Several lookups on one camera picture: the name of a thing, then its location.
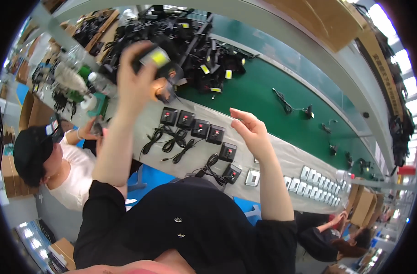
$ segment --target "black cap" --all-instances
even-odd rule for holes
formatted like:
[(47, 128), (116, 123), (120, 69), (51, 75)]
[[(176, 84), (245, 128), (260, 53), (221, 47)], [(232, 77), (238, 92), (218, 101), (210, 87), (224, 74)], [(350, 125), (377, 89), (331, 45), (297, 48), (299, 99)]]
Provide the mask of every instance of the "black cap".
[(21, 131), (14, 144), (14, 165), (19, 176), (32, 187), (38, 187), (45, 175), (44, 162), (53, 151), (51, 125), (33, 126)]

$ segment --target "bottle cap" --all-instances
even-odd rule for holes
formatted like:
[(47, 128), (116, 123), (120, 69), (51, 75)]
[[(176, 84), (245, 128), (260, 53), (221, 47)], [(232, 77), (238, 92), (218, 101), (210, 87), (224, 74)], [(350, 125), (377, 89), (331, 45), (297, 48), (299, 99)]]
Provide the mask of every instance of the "bottle cap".
[(97, 78), (97, 73), (96, 73), (96, 72), (92, 72), (92, 73), (90, 73), (90, 74), (88, 75), (88, 80), (89, 80), (90, 82), (92, 82), (92, 81), (96, 80), (96, 78)]

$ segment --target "blue floor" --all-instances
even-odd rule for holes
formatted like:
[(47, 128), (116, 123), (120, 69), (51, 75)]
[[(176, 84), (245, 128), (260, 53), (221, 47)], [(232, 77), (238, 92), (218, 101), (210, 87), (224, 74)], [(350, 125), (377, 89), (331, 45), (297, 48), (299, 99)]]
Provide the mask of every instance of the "blue floor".
[[(151, 191), (153, 188), (161, 185), (161, 184), (167, 184), (171, 180), (173, 180), (174, 177), (166, 174), (164, 172), (161, 172), (153, 167), (143, 165), (143, 183), (147, 183), (147, 187), (144, 189), (134, 190), (128, 193), (128, 199), (136, 199), (137, 202), (140, 201), (141, 198), (143, 198), (146, 193)], [(137, 183), (137, 173), (132, 174), (132, 176), (128, 180), (128, 185), (134, 185)], [(258, 205), (260, 208), (260, 204), (252, 201), (248, 201), (245, 199), (234, 197), (234, 201), (236, 204), (240, 207), (240, 209), (244, 212), (251, 211), (253, 209), (253, 205)], [(249, 222), (252, 225), (255, 225), (255, 223), (260, 218), (258, 216), (251, 216), (248, 218)]]

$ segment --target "bracelet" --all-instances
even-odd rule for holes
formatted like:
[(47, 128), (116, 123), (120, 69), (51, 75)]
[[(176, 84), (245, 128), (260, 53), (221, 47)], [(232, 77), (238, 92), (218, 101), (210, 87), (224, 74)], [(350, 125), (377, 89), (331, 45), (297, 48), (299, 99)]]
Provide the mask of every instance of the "bracelet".
[(79, 129), (77, 129), (77, 130), (76, 130), (76, 136), (77, 136), (77, 138), (78, 138), (80, 141), (82, 141), (82, 140), (83, 140), (83, 138), (80, 138), (80, 137), (79, 137)]

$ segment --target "white shirt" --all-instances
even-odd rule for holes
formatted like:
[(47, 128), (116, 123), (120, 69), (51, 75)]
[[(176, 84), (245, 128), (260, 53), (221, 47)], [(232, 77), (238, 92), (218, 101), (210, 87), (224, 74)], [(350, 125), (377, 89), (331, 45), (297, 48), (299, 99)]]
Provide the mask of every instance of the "white shirt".
[(82, 211), (93, 181), (91, 173), (96, 163), (96, 156), (89, 149), (69, 145), (66, 135), (59, 144), (63, 150), (63, 159), (70, 163), (70, 173), (59, 187), (49, 189), (50, 194), (66, 208)]

